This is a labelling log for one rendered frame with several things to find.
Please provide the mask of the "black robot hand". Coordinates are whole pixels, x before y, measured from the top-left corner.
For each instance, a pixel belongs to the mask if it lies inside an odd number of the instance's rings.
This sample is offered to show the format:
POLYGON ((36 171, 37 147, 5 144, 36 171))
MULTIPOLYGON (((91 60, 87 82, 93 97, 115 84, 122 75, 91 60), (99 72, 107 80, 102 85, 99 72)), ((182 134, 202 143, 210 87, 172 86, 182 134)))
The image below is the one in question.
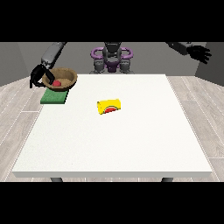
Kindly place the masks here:
POLYGON ((41 88, 41 87, 44 88, 46 85, 43 82, 39 82, 39 80, 43 77, 44 74, 49 79, 50 84, 53 84, 55 80, 54 75, 44 65, 40 64, 40 65, 37 65, 31 71, 30 88, 32 88, 32 86, 35 86, 38 88, 41 88))
POLYGON ((212 57, 210 50, 201 45, 188 46, 186 50, 192 59, 204 64, 207 64, 212 57))

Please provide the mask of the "brown wooden bowl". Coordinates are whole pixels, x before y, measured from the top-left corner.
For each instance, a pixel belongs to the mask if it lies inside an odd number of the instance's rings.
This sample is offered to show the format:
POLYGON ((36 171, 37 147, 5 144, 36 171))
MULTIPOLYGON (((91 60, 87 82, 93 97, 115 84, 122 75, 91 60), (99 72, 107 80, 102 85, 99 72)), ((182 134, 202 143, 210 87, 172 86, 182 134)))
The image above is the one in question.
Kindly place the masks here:
POLYGON ((61 85, 58 87, 51 85, 50 80, 44 74, 42 77, 42 82, 47 88, 51 89, 52 91, 67 91, 75 85, 78 79, 77 73, 70 68, 58 67, 51 69, 50 72, 53 74, 55 80, 61 83, 61 85))

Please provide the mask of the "green square pad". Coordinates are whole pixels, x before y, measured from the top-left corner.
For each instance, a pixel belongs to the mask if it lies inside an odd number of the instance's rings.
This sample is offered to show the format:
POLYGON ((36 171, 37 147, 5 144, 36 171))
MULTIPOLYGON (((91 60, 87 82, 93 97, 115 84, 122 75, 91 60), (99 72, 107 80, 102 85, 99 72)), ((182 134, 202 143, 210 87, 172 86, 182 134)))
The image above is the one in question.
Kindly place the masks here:
POLYGON ((56 92, 51 89, 47 89, 43 94, 40 103, 41 104, 64 104, 66 102, 68 91, 56 92))

